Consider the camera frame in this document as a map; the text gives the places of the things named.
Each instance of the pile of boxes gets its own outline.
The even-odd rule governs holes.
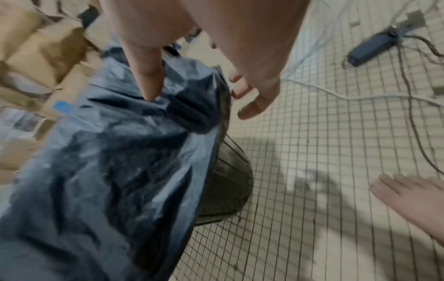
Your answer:
[[[0,184],[69,114],[110,38],[98,0],[38,5],[0,0]]]

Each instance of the trash bag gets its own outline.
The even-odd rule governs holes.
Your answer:
[[[230,92],[215,69],[166,58],[145,101],[122,48],[20,171],[0,218],[2,281],[168,280],[191,235]]]

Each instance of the blue sticker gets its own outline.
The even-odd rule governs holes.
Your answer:
[[[62,113],[64,113],[64,114],[69,114],[69,113],[71,113],[72,110],[73,110],[73,108],[72,108],[72,106],[71,106],[70,103],[67,103],[67,102],[62,101],[62,100],[58,100],[58,101],[54,104],[54,106],[53,106],[52,108],[55,109],[55,110],[57,110],[57,111],[59,111],[59,112],[62,112]]]

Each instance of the mosaic tile floor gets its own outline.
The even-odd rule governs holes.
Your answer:
[[[358,68],[341,61],[364,38],[418,11],[425,22],[414,33],[444,51],[443,2],[430,9],[429,0],[355,0],[341,14],[346,2],[313,2],[284,75],[345,96],[406,93],[396,48]],[[321,48],[300,62],[318,38]],[[231,64],[207,40],[201,35],[187,55],[227,75]],[[403,45],[413,93],[440,93],[444,64],[422,42]],[[235,102],[233,112],[254,96]],[[443,110],[414,102],[413,116],[425,151],[443,169]],[[258,118],[232,114],[228,133],[252,162],[253,194],[231,219],[195,228],[172,280],[444,279],[444,249],[368,191],[382,172],[437,176],[413,137],[406,100],[345,101],[285,81]]]

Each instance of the foot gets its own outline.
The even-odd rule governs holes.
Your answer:
[[[370,191],[381,202],[444,246],[444,181],[380,175]]]

